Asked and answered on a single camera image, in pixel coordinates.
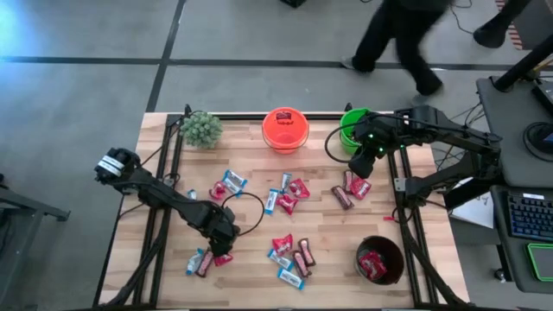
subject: keyboard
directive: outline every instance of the keyboard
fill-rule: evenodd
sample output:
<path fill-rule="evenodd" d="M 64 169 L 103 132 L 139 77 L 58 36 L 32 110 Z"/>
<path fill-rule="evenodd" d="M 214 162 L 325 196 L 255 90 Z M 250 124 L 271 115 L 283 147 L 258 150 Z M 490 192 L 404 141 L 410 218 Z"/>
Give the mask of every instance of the keyboard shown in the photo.
<path fill-rule="evenodd" d="M 508 194 L 511 235 L 553 241 L 553 201 Z"/>

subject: gray floor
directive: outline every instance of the gray floor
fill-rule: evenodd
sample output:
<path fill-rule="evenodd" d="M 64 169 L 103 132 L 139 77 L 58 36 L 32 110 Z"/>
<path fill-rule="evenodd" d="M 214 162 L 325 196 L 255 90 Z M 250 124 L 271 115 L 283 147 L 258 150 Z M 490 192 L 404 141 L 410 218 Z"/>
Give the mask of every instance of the gray floor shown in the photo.
<path fill-rule="evenodd" d="M 161 59 L 177 3 L 0 1 L 0 57 Z M 379 4 L 308 0 L 292 10 L 277 0 L 188 0 L 171 58 L 337 61 L 353 53 Z M 476 29 L 497 13 L 497 6 L 482 0 L 470 10 L 455 11 L 464 28 Z M 397 62 L 393 48 L 382 62 Z M 445 83 L 444 92 L 426 103 L 450 117 L 478 103 L 476 79 L 501 72 L 480 70 L 485 67 L 448 71 L 441 64 L 511 65 L 526 54 L 509 41 L 497 50 L 478 46 L 457 29 L 450 12 L 424 50 Z M 267 111 L 282 105 L 337 111 L 347 102 L 392 110 L 422 102 L 400 69 L 360 76 L 331 67 L 253 65 L 169 66 L 156 111 L 182 111 L 185 104 L 205 111 Z M 40 310 L 91 305 L 120 201 L 115 191 L 94 182 L 92 169 L 110 147 L 136 145 L 157 70 L 158 65 L 0 61 L 0 172 L 21 194 L 72 211 L 65 224 L 45 221 L 14 289 L 14 303 L 37 303 Z M 485 119 L 474 126 L 485 130 Z M 467 245 L 471 233 L 470 226 L 454 225 L 472 302 L 550 307 L 546 296 L 495 282 L 489 273 L 498 267 L 495 249 Z"/>

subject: small plant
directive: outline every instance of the small plant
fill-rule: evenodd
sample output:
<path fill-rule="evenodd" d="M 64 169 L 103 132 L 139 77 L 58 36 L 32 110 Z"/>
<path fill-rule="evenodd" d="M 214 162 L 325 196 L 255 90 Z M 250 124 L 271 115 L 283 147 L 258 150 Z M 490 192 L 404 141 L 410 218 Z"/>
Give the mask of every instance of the small plant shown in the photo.
<path fill-rule="evenodd" d="M 222 132 L 223 125 L 219 118 L 203 111 L 185 118 L 181 126 L 181 135 L 186 143 L 202 149 L 215 148 Z"/>

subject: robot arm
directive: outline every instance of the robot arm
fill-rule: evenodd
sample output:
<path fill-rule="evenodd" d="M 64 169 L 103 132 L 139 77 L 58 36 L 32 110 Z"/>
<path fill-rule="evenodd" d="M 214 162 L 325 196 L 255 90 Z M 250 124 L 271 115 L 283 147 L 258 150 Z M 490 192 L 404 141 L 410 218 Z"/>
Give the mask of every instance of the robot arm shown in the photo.
<path fill-rule="evenodd" d="M 214 256 L 232 249 L 240 228 L 233 225 L 234 214 L 230 208 L 223 209 L 211 201 L 191 200 L 179 194 L 142 168 L 135 153 L 110 149 L 94 170 L 97 181 L 113 186 L 122 194 L 137 192 L 138 199 L 151 208 L 174 208 L 189 226 L 209 239 Z"/>
<path fill-rule="evenodd" d="M 430 106 L 418 106 L 394 111 L 393 114 L 367 112 L 353 127 L 353 139 L 361 144 L 349 168 L 359 177 L 367 178 L 372 164 L 391 151 L 412 144 L 443 142 L 467 150 L 454 166 L 424 178 L 412 177 L 399 181 L 407 199 L 423 205 L 433 189 L 467 177 L 489 180 L 499 174 L 500 137 L 473 130 L 449 120 L 443 112 Z"/>

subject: orange bucket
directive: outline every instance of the orange bucket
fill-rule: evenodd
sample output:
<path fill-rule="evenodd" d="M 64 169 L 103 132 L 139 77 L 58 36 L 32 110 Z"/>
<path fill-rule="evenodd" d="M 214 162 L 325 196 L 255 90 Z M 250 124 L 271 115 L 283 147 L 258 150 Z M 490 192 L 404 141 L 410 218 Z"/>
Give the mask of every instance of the orange bucket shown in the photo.
<path fill-rule="evenodd" d="M 276 152 L 288 155 L 308 140 L 309 123 L 294 108 L 277 108 L 267 114 L 261 126 L 265 142 Z"/>

